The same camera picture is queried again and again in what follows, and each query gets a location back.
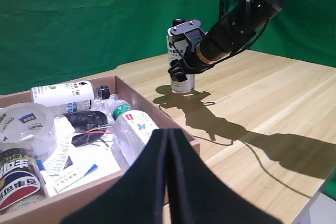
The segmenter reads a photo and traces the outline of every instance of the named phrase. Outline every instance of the wood grain surface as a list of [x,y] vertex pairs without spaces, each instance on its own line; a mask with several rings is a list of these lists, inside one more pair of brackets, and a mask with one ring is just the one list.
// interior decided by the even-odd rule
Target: wood grain surface
[[336,165],[336,69],[246,51],[196,75],[186,96],[167,69],[162,55],[94,76],[117,74],[200,140],[226,185],[292,223]]

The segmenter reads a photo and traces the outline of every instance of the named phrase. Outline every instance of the white bottle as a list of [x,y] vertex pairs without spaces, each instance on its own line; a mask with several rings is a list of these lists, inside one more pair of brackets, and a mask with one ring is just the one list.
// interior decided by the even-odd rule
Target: white bottle
[[89,81],[33,87],[31,101],[47,106],[54,116],[90,110],[98,100],[110,97],[108,86],[93,86]]
[[116,100],[110,108],[115,120],[114,134],[124,158],[131,166],[158,126],[147,113],[134,110],[125,100]]

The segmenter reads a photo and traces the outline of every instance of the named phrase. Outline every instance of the green backdrop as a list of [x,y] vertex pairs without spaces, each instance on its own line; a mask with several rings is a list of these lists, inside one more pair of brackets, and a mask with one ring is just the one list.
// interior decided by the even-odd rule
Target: green backdrop
[[[287,0],[252,49],[335,67],[335,6]],[[173,18],[208,30],[218,11],[219,0],[0,0],[0,94],[163,54]]]
[[219,0],[0,0],[0,94],[164,54],[172,19],[218,19]]
[[251,49],[336,67],[335,17],[336,0],[286,0]]

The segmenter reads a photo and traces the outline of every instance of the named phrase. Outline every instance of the metal ring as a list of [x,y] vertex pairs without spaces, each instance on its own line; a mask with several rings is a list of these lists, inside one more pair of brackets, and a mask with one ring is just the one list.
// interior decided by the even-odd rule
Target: metal ring
[[206,64],[212,64],[212,63],[215,63],[215,61],[210,61],[210,60],[208,60],[207,58],[205,58],[205,57],[203,56],[203,54],[201,53],[201,50],[199,49],[199,43],[196,45],[196,53],[197,53],[198,58],[199,58],[202,62],[204,62],[204,63],[206,63]]

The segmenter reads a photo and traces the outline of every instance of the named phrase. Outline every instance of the tin can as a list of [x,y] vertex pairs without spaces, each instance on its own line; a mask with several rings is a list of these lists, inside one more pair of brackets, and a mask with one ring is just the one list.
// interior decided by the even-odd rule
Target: tin can
[[[173,20],[173,27],[177,26],[179,24],[184,23],[185,20],[184,19],[175,19]],[[185,53],[185,50],[188,46],[188,43],[186,40],[180,40],[174,43],[174,46],[176,47],[176,49],[174,47],[171,47],[169,45],[169,42],[174,41],[174,36],[170,33],[170,30],[173,28],[169,28],[168,29],[168,35],[166,37],[167,40],[167,48],[168,48],[168,55],[169,55],[169,64],[170,62],[172,62],[173,60],[180,60],[181,59],[181,55],[183,55]],[[187,74],[187,80],[182,81],[182,82],[178,82],[178,81],[173,81],[172,79],[170,79],[170,84],[172,87],[172,91],[174,93],[189,93],[191,92],[194,88],[195,88],[195,75],[194,74]]]
[[0,153],[0,214],[47,198],[43,179],[29,151],[12,148]]

